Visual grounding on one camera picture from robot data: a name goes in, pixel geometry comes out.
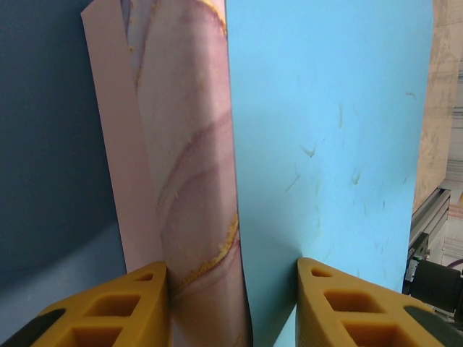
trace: light blue paper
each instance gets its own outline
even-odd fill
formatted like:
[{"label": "light blue paper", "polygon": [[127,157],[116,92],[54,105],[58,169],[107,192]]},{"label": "light blue paper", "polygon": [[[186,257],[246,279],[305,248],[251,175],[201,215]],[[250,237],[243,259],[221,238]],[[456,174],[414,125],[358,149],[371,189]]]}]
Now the light blue paper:
[{"label": "light blue paper", "polygon": [[[431,1],[226,3],[255,346],[293,311],[298,257],[400,291]],[[294,346],[294,314],[277,346]]]}]

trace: black cylinder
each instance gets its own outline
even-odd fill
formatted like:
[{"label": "black cylinder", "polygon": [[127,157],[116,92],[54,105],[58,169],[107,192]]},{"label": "black cylinder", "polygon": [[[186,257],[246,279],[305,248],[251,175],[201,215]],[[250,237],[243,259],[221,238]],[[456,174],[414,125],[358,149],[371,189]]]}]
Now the black cylinder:
[{"label": "black cylinder", "polygon": [[425,303],[453,312],[462,291],[462,278],[458,270],[421,261],[410,287],[410,295]]}]

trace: dark blue wall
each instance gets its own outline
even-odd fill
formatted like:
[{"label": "dark blue wall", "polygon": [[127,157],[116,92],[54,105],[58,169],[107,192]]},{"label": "dark blue wall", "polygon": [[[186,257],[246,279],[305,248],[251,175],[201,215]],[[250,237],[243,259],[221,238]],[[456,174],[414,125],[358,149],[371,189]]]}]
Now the dark blue wall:
[{"label": "dark blue wall", "polygon": [[124,273],[88,3],[0,0],[0,342],[45,305]]}]

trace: blue paper sheet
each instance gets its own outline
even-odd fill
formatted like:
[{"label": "blue paper sheet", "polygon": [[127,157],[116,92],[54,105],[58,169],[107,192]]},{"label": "blue paper sheet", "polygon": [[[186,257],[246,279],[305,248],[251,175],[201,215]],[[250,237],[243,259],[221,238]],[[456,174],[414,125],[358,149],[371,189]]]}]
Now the blue paper sheet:
[{"label": "blue paper sheet", "polygon": [[[293,311],[298,257],[401,290],[431,1],[226,3],[255,346]],[[294,346],[294,315],[276,346]]]}]

